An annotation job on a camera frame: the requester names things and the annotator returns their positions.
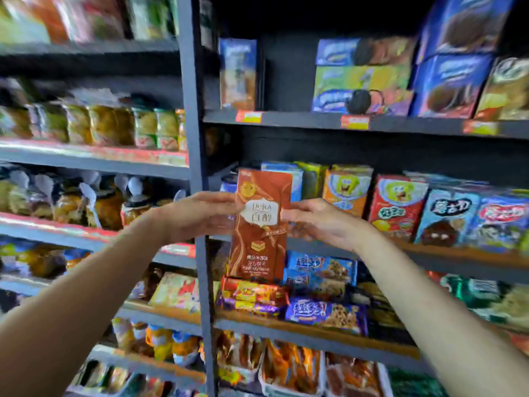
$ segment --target price tag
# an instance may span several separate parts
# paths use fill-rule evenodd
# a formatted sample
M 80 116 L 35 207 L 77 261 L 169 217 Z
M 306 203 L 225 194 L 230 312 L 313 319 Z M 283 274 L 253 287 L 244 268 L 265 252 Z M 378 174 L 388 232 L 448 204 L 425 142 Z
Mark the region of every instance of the price tag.
M 341 127 L 345 130 L 367 131 L 370 120 L 368 115 L 342 115 Z
M 248 124 L 260 124 L 263 112 L 262 111 L 237 111 L 237 116 L 235 121 L 238 123 L 248 123 Z
M 463 124 L 463 133 L 496 136 L 499 134 L 499 125 L 497 122 L 475 121 L 469 119 Z
M 235 386 L 239 381 L 242 380 L 242 376 L 225 366 L 218 368 L 218 375 L 222 380 L 226 380 L 230 385 Z

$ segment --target person's left hand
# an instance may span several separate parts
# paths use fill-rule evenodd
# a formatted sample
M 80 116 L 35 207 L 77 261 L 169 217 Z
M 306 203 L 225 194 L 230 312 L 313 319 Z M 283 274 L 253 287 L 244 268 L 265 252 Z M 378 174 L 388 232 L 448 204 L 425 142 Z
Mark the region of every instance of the person's left hand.
M 198 192 L 185 199 L 151 209 L 157 225 L 162 226 L 164 245 L 182 242 L 202 235 L 233 232 L 235 220 L 230 215 L 242 211 L 229 192 Z

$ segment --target hand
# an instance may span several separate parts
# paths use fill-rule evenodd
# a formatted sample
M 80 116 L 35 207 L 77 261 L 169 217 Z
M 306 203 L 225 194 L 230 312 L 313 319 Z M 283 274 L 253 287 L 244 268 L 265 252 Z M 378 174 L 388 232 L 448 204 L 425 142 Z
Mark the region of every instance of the hand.
M 242 211 L 229 192 L 198 192 L 185 199 L 151 209 L 162 227 L 163 245 L 182 242 L 202 235 L 231 234 L 235 220 L 228 216 Z
M 281 210 L 281 219 L 294 222 L 296 236 L 311 237 L 347 251 L 354 247 L 355 234 L 367 222 L 353 217 L 323 199 L 309 199 L 290 204 L 292 209 Z

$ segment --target red spongebob box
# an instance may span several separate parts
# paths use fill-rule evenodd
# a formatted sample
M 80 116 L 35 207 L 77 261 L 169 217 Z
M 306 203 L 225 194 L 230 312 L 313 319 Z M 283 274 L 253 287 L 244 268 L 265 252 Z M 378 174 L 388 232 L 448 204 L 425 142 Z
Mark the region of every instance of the red spongebob box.
M 427 183 L 404 175 L 377 176 L 369 222 L 391 237 L 409 241 L 427 191 Z

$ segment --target shelf post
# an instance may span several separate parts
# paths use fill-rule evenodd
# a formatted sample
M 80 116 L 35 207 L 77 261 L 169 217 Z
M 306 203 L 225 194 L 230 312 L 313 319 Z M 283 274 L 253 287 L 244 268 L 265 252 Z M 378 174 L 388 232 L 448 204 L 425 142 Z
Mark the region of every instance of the shelf post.
M 180 64 L 182 65 L 183 104 L 186 111 L 186 135 L 189 150 L 189 185 L 191 193 L 209 189 L 202 117 L 203 49 L 201 42 L 199 0 L 178 0 L 180 24 Z M 216 397 L 217 364 L 213 337 L 214 299 L 211 268 L 207 264 L 206 238 L 195 239 L 198 294 L 201 302 L 202 338 L 206 364 L 206 393 Z

